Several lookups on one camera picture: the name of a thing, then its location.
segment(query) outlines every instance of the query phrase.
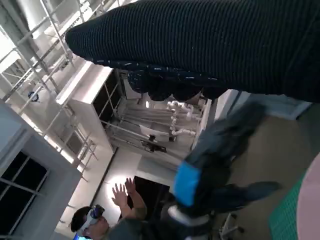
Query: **light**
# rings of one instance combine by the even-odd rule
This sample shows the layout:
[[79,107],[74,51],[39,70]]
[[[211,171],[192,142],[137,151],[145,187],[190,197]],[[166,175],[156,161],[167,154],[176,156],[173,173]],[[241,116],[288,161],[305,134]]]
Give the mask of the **light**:
[[111,199],[114,197],[114,192],[112,188],[115,187],[115,185],[118,185],[118,188],[120,188],[120,184],[125,186],[125,182],[127,180],[127,177],[124,175],[116,175],[113,178],[111,178],[109,181],[105,182],[106,183],[106,197],[108,199]]

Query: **metal railing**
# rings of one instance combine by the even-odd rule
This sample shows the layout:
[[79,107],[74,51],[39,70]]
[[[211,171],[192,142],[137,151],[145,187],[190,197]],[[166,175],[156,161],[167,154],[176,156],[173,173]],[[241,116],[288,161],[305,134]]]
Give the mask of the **metal railing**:
[[[80,0],[76,0],[76,4],[77,4],[77,12],[75,14],[78,14],[79,17],[77,17],[73,22],[71,22],[71,24],[69,26],[63,26],[63,32],[59,32],[58,26],[55,23],[53,16],[54,14],[59,10],[59,8],[66,3],[68,0],[63,0],[61,2],[61,4],[59,6],[57,6],[55,9],[53,9],[52,11],[50,11],[49,7],[46,5],[46,1],[44,0],[40,0],[41,5],[44,9],[44,12],[46,14],[46,17],[44,17],[33,29],[31,29],[29,32],[27,32],[19,41],[16,41],[14,43],[15,47],[13,49],[11,49],[3,58],[0,59],[0,63],[2,63],[13,51],[17,52],[19,54],[19,56],[21,57],[21,60],[25,62],[25,64],[28,66],[28,70],[19,78],[19,80],[16,82],[16,84],[14,84],[13,86],[11,85],[11,82],[9,81],[9,79],[3,74],[1,73],[1,77],[6,81],[6,83],[9,86],[12,86],[11,90],[9,90],[4,97],[2,98],[2,100],[5,103],[9,103],[10,98],[12,97],[12,95],[14,93],[18,93],[17,91],[20,89],[20,87],[26,82],[26,80],[31,76],[31,74],[34,74],[35,79],[40,83],[40,86],[38,86],[36,88],[36,90],[33,91],[33,93],[28,96],[28,100],[23,104],[23,106],[18,110],[18,114],[21,116],[22,114],[24,114],[25,109],[30,105],[30,103],[33,102],[33,99],[37,96],[37,94],[45,89],[48,94],[51,94],[53,91],[55,91],[56,93],[59,92],[59,88],[57,83],[54,80],[54,74],[59,71],[61,69],[62,66],[64,66],[66,64],[66,61],[68,61],[69,63],[72,64],[73,67],[75,67],[74,63],[73,63],[73,58],[72,55],[70,54],[70,51],[67,49],[67,46],[65,44],[64,41],[64,37],[67,33],[67,31],[74,27],[77,23],[79,23],[79,21],[84,22],[84,14],[90,9],[90,7],[87,7],[85,9],[83,9],[84,3],[81,3]],[[91,18],[98,9],[102,8],[105,4],[104,0],[100,0],[98,6],[92,10],[92,14],[88,16],[88,18]],[[54,29],[54,32],[56,34],[57,40],[55,40],[53,42],[53,44],[48,48],[48,50],[46,52],[44,52],[40,57],[39,56],[34,56],[35,59],[37,60],[35,63],[31,64],[30,60],[26,59],[24,54],[21,52],[22,51],[22,44],[25,43],[27,40],[29,40],[32,37],[32,34],[37,31],[43,24],[50,22],[52,28]],[[53,69],[50,70],[50,72],[48,71],[47,68],[43,68],[43,66],[45,66],[46,64],[44,63],[44,59],[55,49],[55,47],[60,44],[62,49],[63,49],[63,55],[58,59],[58,61],[56,62],[56,65],[53,67]],[[41,71],[44,71],[45,74],[47,75],[46,79],[43,80],[43,78],[40,76],[39,74],[39,69]],[[51,82],[53,89],[51,89],[48,85],[48,82]],[[66,116],[68,116],[68,123],[67,124],[71,124],[73,121],[73,115],[70,115],[70,113],[67,111],[68,108],[68,100],[70,100],[70,97],[67,99],[67,101],[65,101],[65,103],[60,107],[60,109],[57,111],[56,115],[53,117],[53,119],[50,121],[50,123],[48,123],[48,126],[45,130],[42,131],[37,131],[42,137],[45,136],[50,136],[50,132],[51,129],[54,125],[54,123],[57,121],[57,119],[59,118],[59,115],[64,112],[64,114]],[[89,134],[87,136],[85,136],[81,130],[78,127],[74,127],[74,131],[71,132],[67,138],[63,141],[63,144],[59,146],[58,152],[61,154],[62,151],[64,149],[67,149],[67,143],[70,140],[71,136],[73,133],[77,133],[77,135],[80,137],[81,141],[82,141],[82,147],[87,147],[88,151],[90,152],[90,154],[92,156],[94,156],[96,159],[96,155],[94,153],[94,150],[92,150],[91,148],[91,143],[89,144]],[[78,158],[78,156],[74,159],[74,161],[76,162],[76,166],[78,164],[81,164],[81,160],[80,158]]]

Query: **vr headset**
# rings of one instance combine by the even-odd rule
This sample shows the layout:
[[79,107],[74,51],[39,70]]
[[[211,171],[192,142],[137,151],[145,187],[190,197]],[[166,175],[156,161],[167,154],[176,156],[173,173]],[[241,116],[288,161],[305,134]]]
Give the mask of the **vr headset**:
[[85,223],[82,225],[82,227],[78,231],[76,231],[78,236],[83,237],[84,230],[90,225],[95,224],[99,220],[99,218],[102,216],[104,211],[105,209],[102,206],[100,206],[99,204],[95,205],[86,215]]

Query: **person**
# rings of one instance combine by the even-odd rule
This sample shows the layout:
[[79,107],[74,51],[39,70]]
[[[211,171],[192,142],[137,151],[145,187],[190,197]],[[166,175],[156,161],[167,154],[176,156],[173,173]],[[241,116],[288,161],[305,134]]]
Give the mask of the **person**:
[[[133,208],[131,209],[128,205],[128,197],[125,192],[127,190],[128,195],[131,197],[133,202]],[[117,184],[112,188],[114,197],[112,201],[117,205],[121,210],[122,218],[131,218],[144,220],[147,215],[147,207],[142,199],[141,195],[136,190],[135,181],[131,178],[127,178],[125,184],[120,184],[119,187]],[[78,209],[73,217],[70,224],[71,231],[73,233],[82,230],[82,226],[87,220],[87,214],[92,208],[90,206],[84,206]],[[88,227],[82,230],[79,235],[92,240],[104,240],[107,239],[109,230],[111,229],[108,221],[104,216],[98,218],[97,222],[90,224]]]

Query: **white metal frame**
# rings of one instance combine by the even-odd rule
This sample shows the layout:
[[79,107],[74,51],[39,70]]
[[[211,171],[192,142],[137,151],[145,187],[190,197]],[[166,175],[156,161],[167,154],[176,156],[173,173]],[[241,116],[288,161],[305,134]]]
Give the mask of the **white metal frame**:
[[[54,91],[56,93],[59,93],[59,90],[58,90],[58,86],[56,84],[56,82],[54,81],[53,79],[53,75],[54,73],[56,73],[57,71],[59,71],[59,69],[66,64],[66,61],[70,62],[73,67],[74,64],[73,64],[73,59],[72,59],[72,55],[70,54],[70,51],[67,49],[65,43],[64,43],[64,36],[66,35],[67,31],[72,28],[76,22],[78,22],[79,20],[81,20],[81,22],[84,21],[84,12],[88,10],[88,8],[86,8],[85,10],[81,10],[81,7],[82,5],[86,2],[83,2],[81,3],[80,0],[76,0],[76,3],[77,3],[77,8],[78,8],[78,12],[79,12],[79,17],[70,25],[66,28],[66,30],[61,34],[59,33],[59,30],[56,26],[56,23],[53,19],[53,15],[57,12],[59,6],[57,6],[53,11],[50,12],[48,6],[46,5],[46,2],[44,0],[40,0],[41,2],[41,5],[46,13],[46,17],[41,21],[39,22],[39,24],[37,24],[33,29],[31,29],[29,32],[27,32],[25,34],[25,36],[19,40],[18,42],[14,42],[13,43],[15,44],[15,48],[11,49],[2,59],[0,59],[0,63],[3,62],[9,55],[10,53],[12,53],[13,51],[17,52],[19,54],[19,56],[21,57],[21,59],[27,64],[27,66],[29,67],[29,69],[25,72],[25,74],[20,77],[20,79],[17,81],[17,83],[14,85],[14,86],[11,86],[11,90],[9,92],[7,92],[5,94],[5,96],[2,98],[2,100],[5,102],[5,103],[8,103],[9,100],[10,100],[10,97],[14,94],[14,93],[18,93],[17,90],[24,84],[25,80],[29,77],[30,74],[34,74],[36,79],[41,83],[41,86],[39,86],[35,91],[34,93],[31,95],[31,97],[25,102],[25,104],[17,111],[17,113],[21,116],[22,114],[24,114],[25,112],[25,109],[27,106],[29,106],[29,104],[32,102],[32,99],[37,95],[37,93],[39,93],[41,90],[45,89],[48,94],[51,94],[53,91],[48,87],[47,83],[50,81],[52,83],[52,85],[54,86]],[[92,15],[96,13],[97,10],[99,9],[104,9],[103,6],[105,4],[105,1],[104,0],[100,0],[99,1],[100,3],[98,4],[98,6],[92,10]],[[45,24],[46,22],[50,22],[55,33],[56,33],[56,36],[57,36],[57,40],[52,44],[52,46],[41,56],[41,57],[38,57],[36,56],[36,59],[38,59],[38,61],[36,63],[34,63],[33,65],[30,64],[30,62],[25,58],[25,56],[22,54],[21,52],[21,46],[22,44],[27,41],[31,36],[32,34],[37,30],[39,29],[40,26],[42,26],[43,24]],[[41,78],[41,76],[39,75],[39,73],[36,71],[36,68],[38,66],[41,66],[44,65],[42,64],[43,63],[43,60],[45,59],[46,56],[48,56],[48,54],[58,45],[58,44],[61,44],[62,46],[62,49],[64,51],[64,55],[60,57],[60,59],[58,60],[57,64],[55,65],[55,67],[49,72],[48,69],[42,69],[44,70],[44,72],[46,73],[47,75],[47,78],[45,80],[43,80]],[[0,74],[3,79],[11,85],[10,81],[8,80],[8,78],[3,74],[1,73]],[[107,101],[106,105],[108,104],[110,100],[110,97],[112,96],[113,92],[111,93],[111,95],[109,96],[109,93],[108,93],[108,90],[107,90],[107,93],[108,93],[108,98],[109,100]],[[41,132],[39,130],[37,130],[38,134],[41,135],[42,137],[45,137],[51,130],[52,130],[52,126],[53,124],[55,123],[55,121],[58,119],[59,115],[64,112],[68,118],[69,118],[69,123],[71,123],[74,119],[74,115],[73,114],[70,114],[68,110],[70,110],[70,108],[68,107],[68,100],[67,99],[65,101],[64,104],[62,104],[60,106],[60,110],[57,112],[56,116],[52,119],[52,121],[49,123],[47,129],[44,131],[44,132]],[[77,133],[77,135],[80,137],[83,145],[82,147],[83,148],[87,148],[89,152],[91,152],[91,155],[94,156],[96,159],[97,157],[95,156],[95,153],[94,151],[92,150],[91,146],[92,145],[95,145],[94,143],[92,143],[91,141],[89,141],[89,136],[90,134],[88,134],[87,136],[84,136],[84,134],[81,132],[81,130],[75,126],[74,128],[74,132],[71,132],[68,137],[65,139],[65,141],[63,141],[63,145],[62,146],[59,146],[57,147],[57,151],[61,154],[62,151],[66,148],[68,148],[67,146],[67,142],[68,140],[71,138],[72,134],[73,133]],[[80,166],[83,168],[83,171],[85,169],[85,165],[88,164],[88,162],[84,165],[83,163],[81,163],[82,159],[84,158],[84,155],[80,156],[81,158],[78,158],[77,156],[77,159],[75,159],[78,164],[80,164]]]

